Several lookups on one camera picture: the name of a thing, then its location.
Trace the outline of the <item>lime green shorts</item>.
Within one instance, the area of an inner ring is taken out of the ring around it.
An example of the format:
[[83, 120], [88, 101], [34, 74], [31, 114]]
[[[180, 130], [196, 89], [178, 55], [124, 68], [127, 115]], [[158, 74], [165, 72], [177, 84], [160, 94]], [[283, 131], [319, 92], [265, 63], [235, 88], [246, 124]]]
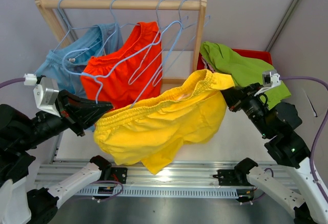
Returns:
[[203, 42], [199, 53], [215, 72], [230, 74], [237, 87], [263, 84], [263, 72], [274, 69], [271, 64], [261, 59], [241, 56], [219, 43]]

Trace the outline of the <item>blue wire hanger orange shorts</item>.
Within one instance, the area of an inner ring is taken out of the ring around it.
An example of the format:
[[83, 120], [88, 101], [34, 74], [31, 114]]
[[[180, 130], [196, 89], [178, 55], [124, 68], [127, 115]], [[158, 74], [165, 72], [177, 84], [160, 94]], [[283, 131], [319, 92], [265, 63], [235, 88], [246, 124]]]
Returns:
[[116, 16], [116, 14], [115, 14], [114, 11], [113, 11], [113, 4], [114, 4], [115, 1], [118, 1], [118, 0], [112, 0], [111, 3], [110, 3], [110, 7], [109, 7], [109, 9], [110, 9], [110, 13], [111, 13], [111, 15], [112, 15], [113, 18], [114, 18], [115, 30], [114, 30], [114, 32], [113, 32], [112, 34], [110, 34], [110, 35], [106, 38], [106, 40], [105, 40], [105, 42], [103, 43], [103, 45], [102, 45], [102, 47], [101, 47], [101, 49], [100, 49], [100, 52], [99, 52], [99, 54], [98, 54], [97, 56], [100, 56], [100, 53], [105, 53], [105, 52], [106, 52], [106, 51], [105, 51], [105, 46], [106, 46], [106, 44], [107, 44], [107, 41], [108, 41], [112, 36], [114, 36], [115, 33], [116, 33], [117, 31], [120, 31], [121, 28], [123, 28], [123, 27], [125, 27], [125, 26], [139, 26], [139, 24], [133, 24], [133, 23], [126, 23], [126, 24], [123, 24], [123, 25], [120, 25], [120, 24], [119, 24], [118, 19], [117, 19], [117, 16]]

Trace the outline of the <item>pink patterned shorts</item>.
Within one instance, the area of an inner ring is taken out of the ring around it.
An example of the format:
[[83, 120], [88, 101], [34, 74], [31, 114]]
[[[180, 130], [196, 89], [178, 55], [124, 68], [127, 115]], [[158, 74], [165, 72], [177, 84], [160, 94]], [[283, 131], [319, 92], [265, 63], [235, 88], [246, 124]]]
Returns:
[[210, 70], [213, 73], [216, 72], [216, 70], [204, 59], [203, 56], [201, 57], [201, 61], [203, 63], [203, 68], [204, 69]]

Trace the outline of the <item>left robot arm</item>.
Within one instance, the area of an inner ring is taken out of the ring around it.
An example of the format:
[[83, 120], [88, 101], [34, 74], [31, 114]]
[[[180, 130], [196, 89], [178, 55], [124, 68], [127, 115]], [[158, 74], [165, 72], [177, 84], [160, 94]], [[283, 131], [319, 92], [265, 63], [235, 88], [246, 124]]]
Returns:
[[39, 111], [30, 119], [10, 105], [1, 105], [1, 223], [48, 223], [79, 190], [111, 178], [111, 163], [94, 156], [57, 185], [26, 190], [29, 166], [36, 159], [29, 150], [67, 129], [84, 136], [112, 108], [110, 102], [79, 98], [66, 90], [54, 101], [59, 115]]

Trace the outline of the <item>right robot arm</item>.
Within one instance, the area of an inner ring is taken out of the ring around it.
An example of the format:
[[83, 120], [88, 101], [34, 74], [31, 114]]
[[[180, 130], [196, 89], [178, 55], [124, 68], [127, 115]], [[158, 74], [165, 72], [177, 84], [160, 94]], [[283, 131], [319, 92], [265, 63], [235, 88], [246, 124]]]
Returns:
[[298, 192], [292, 191], [262, 170], [250, 158], [240, 161], [232, 170], [219, 170], [215, 176], [219, 183], [231, 180], [239, 186], [254, 186], [279, 203], [294, 223], [327, 223], [327, 187], [320, 184], [320, 177], [311, 162], [310, 150], [295, 132], [302, 124], [296, 107], [279, 102], [268, 109], [257, 92], [259, 83], [243, 88], [229, 88], [222, 92], [232, 112], [242, 110], [261, 133], [268, 139], [265, 148], [271, 158], [291, 177]]

